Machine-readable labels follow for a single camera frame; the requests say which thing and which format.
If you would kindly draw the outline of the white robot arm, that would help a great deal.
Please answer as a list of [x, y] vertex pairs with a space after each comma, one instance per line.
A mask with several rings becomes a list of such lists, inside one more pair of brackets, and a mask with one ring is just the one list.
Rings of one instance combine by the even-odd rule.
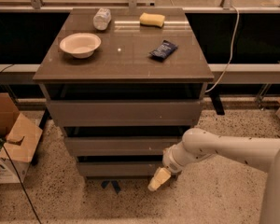
[[280, 138], [223, 136], [191, 128], [179, 143], [165, 149], [163, 166], [155, 172], [148, 189], [157, 190], [188, 164], [211, 155], [238, 161], [267, 173], [259, 224], [280, 224]]

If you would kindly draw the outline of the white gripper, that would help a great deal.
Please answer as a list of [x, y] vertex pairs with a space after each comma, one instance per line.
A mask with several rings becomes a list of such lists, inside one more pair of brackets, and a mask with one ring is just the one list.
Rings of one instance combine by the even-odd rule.
[[156, 191], [162, 184], [164, 184], [172, 174], [178, 174], [183, 171], [184, 167], [177, 163], [173, 155], [174, 148], [168, 147], [163, 151], [162, 168], [158, 168], [156, 173], [148, 184], [150, 191]]

